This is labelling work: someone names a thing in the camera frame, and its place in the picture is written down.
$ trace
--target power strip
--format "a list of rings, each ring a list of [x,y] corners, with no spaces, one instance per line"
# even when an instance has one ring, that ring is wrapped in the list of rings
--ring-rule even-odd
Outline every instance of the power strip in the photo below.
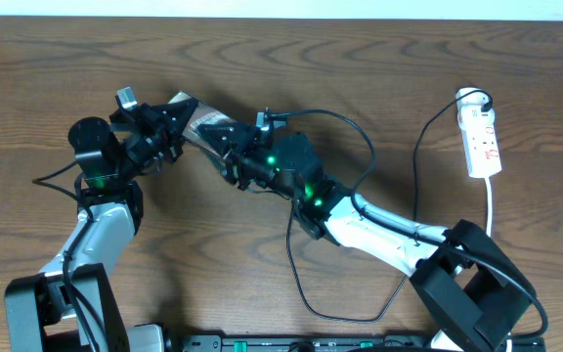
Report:
[[[479,88],[462,88],[456,98]],[[457,101],[457,124],[464,141],[464,153],[468,176],[488,178],[501,171],[498,156],[495,110],[483,112],[481,107],[488,102],[484,93],[473,93]]]

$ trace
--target wood grain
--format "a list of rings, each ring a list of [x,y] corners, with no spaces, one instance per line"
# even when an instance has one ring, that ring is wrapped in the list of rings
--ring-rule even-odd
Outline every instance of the wood grain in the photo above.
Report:
[[[131,86],[151,104],[184,90],[244,121],[266,106],[351,116],[378,151],[362,193],[410,216],[415,139],[466,85],[496,101],[495,239],[546,307],[548,350],[563,351],[563,23],[0,18],[0,350],[9,348],[6,285],[34,274],[74,224],[69,199],[29,180],[72,160],[69,126],[108,116],[117,89]],[[466,176],[454,116],[437,120],[423,142],[420,219],[483,224],[484,185]],[[347,126],[314,116],[292,128],[309,134],[340,180],[366,167],[364,143]],[[194,149],[141,182],[145,219],[110,278],[127,325],[242,335],[436,328],[410,286],[375,325],[312,316],[284,253],[288,204],[226,185]],[[292,245],[319,311],[368,317],[400,278],[300,230]],[[538,324],[530,310],[517,328]]]

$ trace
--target white wall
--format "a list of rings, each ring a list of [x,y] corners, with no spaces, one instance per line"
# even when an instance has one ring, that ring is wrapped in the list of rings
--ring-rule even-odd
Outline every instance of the white wall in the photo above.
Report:
[[[563,21],[563,1],[0,0],[0,15]]]

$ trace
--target white cord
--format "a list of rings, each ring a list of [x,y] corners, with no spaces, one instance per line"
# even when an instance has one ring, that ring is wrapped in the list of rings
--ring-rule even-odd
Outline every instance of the white cord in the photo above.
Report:
[[[493,229],[493,187],[490,183],[490,177],[484,178],[486,181],[486,200],[488,201],[488,215],[486,216],[486,235],[488,237]]]

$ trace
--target wooden tabletop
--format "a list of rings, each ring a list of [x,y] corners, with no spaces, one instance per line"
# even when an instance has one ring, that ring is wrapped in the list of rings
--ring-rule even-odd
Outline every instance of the wooden tabletop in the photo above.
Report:
[[[131,86],[160,104],[184,90],[235,119],[264,107],[327,109],[367,129],[377,171],[361,193],[411,216],[411,151],[423,124],[463,86],[491,92],[503,171],[493,180],[494,239],[535,286],[550,319],[549,351],[563,351],[563,23],[0,18],[0,350],[11,279],[35,274],[75,224],[70,199],[30,179],[73,160],[79,118],[107,117]],[[419,153],[422,222],[483,225],[483,180],[468,178],[455,109]],[[326,171],[351,184],[368,164],[360,136],[306,116]],[[76,172],[56,181],[72,187]],[[434,333],[410,285],[377,324],[316,318],[301,302],[284,249],[289,204],[243,193],[186,147],[176,164],[140,180],[145,218],[110,283],[127,326],[257,334]],[[318,311],[370,317],[401,274],[358,250],[292,245]],[[532,308],[518,331],[537,329]],[[70,330],[71,323],[49,331]]]

